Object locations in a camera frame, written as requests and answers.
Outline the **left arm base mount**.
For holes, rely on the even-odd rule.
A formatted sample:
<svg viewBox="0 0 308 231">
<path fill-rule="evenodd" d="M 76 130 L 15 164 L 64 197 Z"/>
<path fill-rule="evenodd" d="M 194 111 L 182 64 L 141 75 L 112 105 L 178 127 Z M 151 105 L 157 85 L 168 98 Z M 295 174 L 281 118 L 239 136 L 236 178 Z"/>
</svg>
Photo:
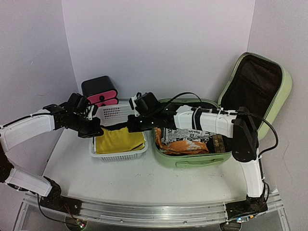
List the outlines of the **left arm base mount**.
<svg viewBox="0 0 308 231">
<path fill-rule="evenodd" d="M 82 201 L 62 195 L 49 195 L 39 199 L 39 205 L 54 211 L 67 213 L 72 216 L 79 215 Z"/>
</svg>

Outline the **black item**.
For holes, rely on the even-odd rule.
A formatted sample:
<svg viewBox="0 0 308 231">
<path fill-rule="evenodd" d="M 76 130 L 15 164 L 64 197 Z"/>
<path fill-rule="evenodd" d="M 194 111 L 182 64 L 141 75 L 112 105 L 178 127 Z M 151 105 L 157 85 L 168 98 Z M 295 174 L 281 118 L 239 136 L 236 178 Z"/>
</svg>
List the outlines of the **black item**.
<svg viewBox="0 0 308 231">
<path fill-rule="evenodd" d="M 105 130 L 113 131 L 113 130 L 120 130 L 122 128 L 126 128 L 127 124 L 128 124 L 127 122 L 124 122 L 124 123 L 118 123 L 118 124 L 109 125 L 109 126 L 100 125 L 100 127 Z"/>
</svg>

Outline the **yellow towel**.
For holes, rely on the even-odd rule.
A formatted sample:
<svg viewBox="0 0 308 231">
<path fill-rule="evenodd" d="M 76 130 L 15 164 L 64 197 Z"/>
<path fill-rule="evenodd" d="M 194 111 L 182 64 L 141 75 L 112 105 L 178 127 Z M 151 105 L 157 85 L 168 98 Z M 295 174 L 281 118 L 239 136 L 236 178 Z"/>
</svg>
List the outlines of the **yellow towel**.
<svg viewBox="0 0 308 231">
<path fill-rule="evenodd" d="M 96 154 L 114 154 L 141 150 L 145 146 L 142 132 L 129 133 L 128 128 L 107 130 L 103 128 L 103 135 L 95 138 Z"/>
</svg>

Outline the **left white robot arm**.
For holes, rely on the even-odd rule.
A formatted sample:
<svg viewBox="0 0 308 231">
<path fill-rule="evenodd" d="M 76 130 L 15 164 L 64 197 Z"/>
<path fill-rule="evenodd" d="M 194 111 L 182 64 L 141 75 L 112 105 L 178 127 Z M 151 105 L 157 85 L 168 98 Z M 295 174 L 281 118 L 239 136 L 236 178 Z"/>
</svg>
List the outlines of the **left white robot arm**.
<svg viewBox="0 0 308 231">
<path fill-rule="evenodd" d="M 6 153 L 13 147 L 38 135 L 58 130 L 71 129 L 77 132 L 80 138 L 93 138 L 103 135 L 100 119 L 97 118 L 96 105 L 86 105 L 80 108 L 72 107 L 67 103 L 51 104 L 41 110 L 26 115 L 0 127 L 0 181 L 1 183 L 16 186 L 40 196 L 54 210 L 64 206 L 64 198 L 52 192 L 53 185 L 45 177 L 34 175 L 22 169 L 11 161 Z"/>
</svg>

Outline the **green hard-shell suitcase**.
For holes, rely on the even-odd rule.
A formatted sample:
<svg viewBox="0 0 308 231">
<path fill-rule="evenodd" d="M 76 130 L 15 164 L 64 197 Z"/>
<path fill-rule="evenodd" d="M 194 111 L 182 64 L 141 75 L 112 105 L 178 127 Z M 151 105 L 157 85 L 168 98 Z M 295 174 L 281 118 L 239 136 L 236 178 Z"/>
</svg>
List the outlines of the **green hard-shell suitcase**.
<svg viewBox="0 0 308 231">
<path fill-rule="evenodd" d="M 202 99 L 176 99 L 177 103 L 203 108 L 237 110 L 246 107 L 250 113 L 273 123 L 292 89 L 290 74 L 278 63 L 254 53 L 243 53 L 237 60 L 232 74 L 217 102 Z M 225 152 L 216 153 L 214 142 L 206 143 L 209 153 L 167 154 L 157 143 L 157 131 L 153 131 L 154 157 L 168 168 L 190 168 L 217 165 L 231 157 L 232 139 L 223 137 Z"/>
</svg>

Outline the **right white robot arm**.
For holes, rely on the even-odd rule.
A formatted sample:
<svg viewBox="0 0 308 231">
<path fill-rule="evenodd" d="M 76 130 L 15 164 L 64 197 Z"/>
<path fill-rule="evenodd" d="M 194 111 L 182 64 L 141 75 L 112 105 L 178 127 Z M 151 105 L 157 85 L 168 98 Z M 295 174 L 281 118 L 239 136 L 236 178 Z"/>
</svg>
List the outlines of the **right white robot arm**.
<svg viewBox="0 0 308 231">
<path fill-rule="evenodd" d="M 169 129 L 192 129 L 222 135 L 232 139 L 232 156 L 241 165 L 246 182 L 248 198 L 242 209 L 253 213 L 261 206 L 264 178 L 261 171 L 258 147 L 258 131 L 253 118 L 257 118 L 274 130 L 263 117 L 248 112 L 245 107 L 225 111 L 222 108 L 204 109 L 188 105 L 173 104 L 152 115 L 135 112 L 128 116 L 129 132 L 151 130 L 156 127 Z"/>
</svg>

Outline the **newspaper print garment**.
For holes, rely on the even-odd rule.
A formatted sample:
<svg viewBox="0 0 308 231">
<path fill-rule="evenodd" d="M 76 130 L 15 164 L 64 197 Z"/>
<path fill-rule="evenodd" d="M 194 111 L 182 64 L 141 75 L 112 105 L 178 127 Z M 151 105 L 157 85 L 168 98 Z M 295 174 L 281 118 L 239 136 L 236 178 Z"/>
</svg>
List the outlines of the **newspaper print garment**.
<svg viewBox="0 0 308 231">
<path fill-rule="evenodd" d="M 162 144 L 169 144 L 176 141 L 193 141 L 207 143 L 212 136 L 213 132 L 200 131 L 194 129 L 161 129 L 161 142 Z"/>
</svg>

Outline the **orange snack bag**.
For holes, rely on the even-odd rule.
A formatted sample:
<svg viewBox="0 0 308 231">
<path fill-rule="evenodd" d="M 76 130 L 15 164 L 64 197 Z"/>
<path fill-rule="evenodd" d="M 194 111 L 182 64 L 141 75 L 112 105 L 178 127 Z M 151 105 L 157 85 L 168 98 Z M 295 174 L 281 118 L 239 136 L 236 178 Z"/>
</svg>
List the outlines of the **orange snack bag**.
<svg viewBox="0 0 308 231">
<path fill-rule="evenodd" d="M 161 129 L 155 128 L 155 144 L 158 150 L 166 155 L 194 155 L 207 154 L 209 148 L 207 143 L 193 141 L 176 141 L 169 144 L 162 144 Z"/>
</svg>

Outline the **white perforated plastic basket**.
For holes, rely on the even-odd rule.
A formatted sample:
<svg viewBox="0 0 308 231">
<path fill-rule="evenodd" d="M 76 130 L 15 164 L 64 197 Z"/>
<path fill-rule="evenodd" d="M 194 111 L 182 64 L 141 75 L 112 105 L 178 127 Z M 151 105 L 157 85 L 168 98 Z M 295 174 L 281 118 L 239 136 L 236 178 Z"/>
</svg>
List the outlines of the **white perforated plastic basket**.
<svg viewBox="0 0 308 231">
<path fill-rule="evenodd" d="M 134 114 L 129 103 L 120 103 L 117 105 L 103 106 L 97 111 L 96 116 L 101 120 L 101 125 L 109 126 L 118 123 L 127 122 L 128 116 Z M 144 132 L 145 146 L 138 151 L 114 153 L 114 154 L 96 154 L 95 138 L 89 142 L 89 154 L 103 162 L 115 162 L 124 160 L 139 159 L 148 149 L 148 141 Z"/>
</svg>

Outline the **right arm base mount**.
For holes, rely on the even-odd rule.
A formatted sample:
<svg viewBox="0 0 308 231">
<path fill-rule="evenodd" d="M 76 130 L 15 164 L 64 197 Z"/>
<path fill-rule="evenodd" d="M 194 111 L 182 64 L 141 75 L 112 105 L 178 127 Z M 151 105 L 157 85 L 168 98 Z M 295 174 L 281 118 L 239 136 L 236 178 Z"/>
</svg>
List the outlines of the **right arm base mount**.
<svg viewBox="0 0 308 231">
<path fill-rule="evenodd" d="M 227 219 L 234 220 L 241 217 L 256 216 L 268 209 L 267 200 L 269 195 L 262 194 L 260 197 L 246 197 L 243 201 L 229 202 L 226 204 Z"/>
</svg>

